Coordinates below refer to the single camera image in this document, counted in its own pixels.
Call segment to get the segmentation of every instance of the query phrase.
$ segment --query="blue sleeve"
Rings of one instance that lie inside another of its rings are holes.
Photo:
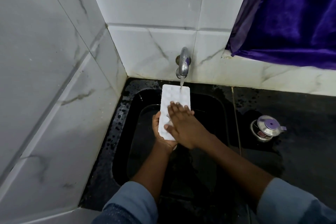
[[[137,182],[126,182],[106,203],[103,212],[92,224],[155,224],[157,219],[157,206],[149,191]]]
[[[257,218],[261,224],[335,224],[336,212],[312,194],[274,178],[260,198]]]

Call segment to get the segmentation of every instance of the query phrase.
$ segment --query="chrome faucet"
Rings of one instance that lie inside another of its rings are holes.
[[[176,64],[178,69],[176,70],[176,76],[181,79],[181,77],[186,77],[189,72],[189,65],[191,63],[190,52],[187,47],[183,47],[179,56],[176,57]]]

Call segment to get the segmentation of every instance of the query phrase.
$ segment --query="sink basin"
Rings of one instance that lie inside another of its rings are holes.
[[[112,165],[113,178],[119,185],[136,174],[153,147],[152,117],[160,110],[160,102],[161,90],[158,89],[142,90],[131,102]],[[210,133],[228,145],[225,109],[219,100],[191,92],[191,109]],[[212,196],[216,184],[225,183],[220,180],[220,172],[203,151],[178,145],[170,157],[162,195],[205,200]]]

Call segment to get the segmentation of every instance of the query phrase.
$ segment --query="purple lid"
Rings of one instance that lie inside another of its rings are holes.
[[[280,127],[279,122],[275,119],[266,119],[265,120],[265,125],[266,125],[266,127],[268,127],[269,129],[272,129],[272,130],[275,130],[275,129]]]

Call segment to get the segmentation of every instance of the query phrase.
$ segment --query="white blister pack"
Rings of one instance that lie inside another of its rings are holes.
[[[159,119],[159,134],[166,140],[175,140],[170,133],[168,133],[163,127],[165,124],[172,125],[169,114],[168,105],[170,101],[179,102],[182,106],[187,105],[190,107],[190,88],[183,86],[180,90],[180,86],[164,84],[162,86],[161,96],[161,115]]]

